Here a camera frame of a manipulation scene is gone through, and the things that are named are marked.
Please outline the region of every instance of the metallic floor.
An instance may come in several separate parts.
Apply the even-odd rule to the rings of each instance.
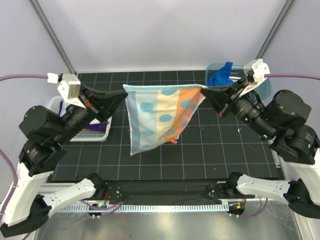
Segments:
[[[257,213],[263,204],[248,201],[244,215]],[[293,212],[276,201],[269,201],[266,211],[251,219],[225,212],[119,213],[73,226],[87,216],[57,213],[35,240],[302,240]]]

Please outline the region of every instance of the white panel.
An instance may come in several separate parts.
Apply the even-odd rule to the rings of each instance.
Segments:
[[[284,0],[39,0],[79,72],[205,69],[256,57]]]
[[[29,2],[0,1],[0,76],[48,72],[64,73],[67,68]],[[58,94],[57,86],[45,79],[0,82],[0,148],[15,166],[26,141],[18,128],[25,112],[34,105],[46,105]],[[0,202],[12,179],[11,171],[0,157]]]
[[[299,0],[294,4],[279,33],[267,50],[264,62],[271,73],[304,73],[320,75],[320,1]],[[272,95],[281,89],[289,89],[312,107],[307,124],[320,135],[320,82],[303,78],[270,78]],[[299,175],[286,165],[288,179]],[[313,239],[320,238],[320,220],[307,222]]]

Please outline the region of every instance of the perforated white strip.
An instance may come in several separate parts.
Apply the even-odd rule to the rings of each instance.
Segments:
[[[101,213],[109,212],[100,210],[89,210],[83,203],[74,203],[59,211],[59,213]],[[180,213],[180,212],[227,212],[229,211],[228,202],[214,205],[178,205],[178,206],[149,206],[149,205],[123,205],[117,213]]]

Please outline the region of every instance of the blue cloth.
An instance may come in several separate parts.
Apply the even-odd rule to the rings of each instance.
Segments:
[[[229,79],[232,70],[233,62],[227,61],[225,65],[216,71],[208,81],[208,87],[218,87],[233,84],[234,82]]]

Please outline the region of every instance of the orange stripe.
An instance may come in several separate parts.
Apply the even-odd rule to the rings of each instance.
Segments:
[[[174,139],[178,135],[182,133],[185,129],[185,126],[182,127],[182,123],[187,122],[191,115],[194,113],[195,110],[190,108],[191,105],[198,105],[199,100],[202,98],[200,95],[201,87],[194,87],[194,88],[183,88],[180,89],[179,99],[177,102],[177,109],[175,118],[173,121],[173,125],[171,129],[175,130],[175,132],[171,135],[164,136],[164,142],[169,142],[171,139]],[[191,99],[191,102],[188,104],[186,108],[181,107],[181,103],[185,100]]]

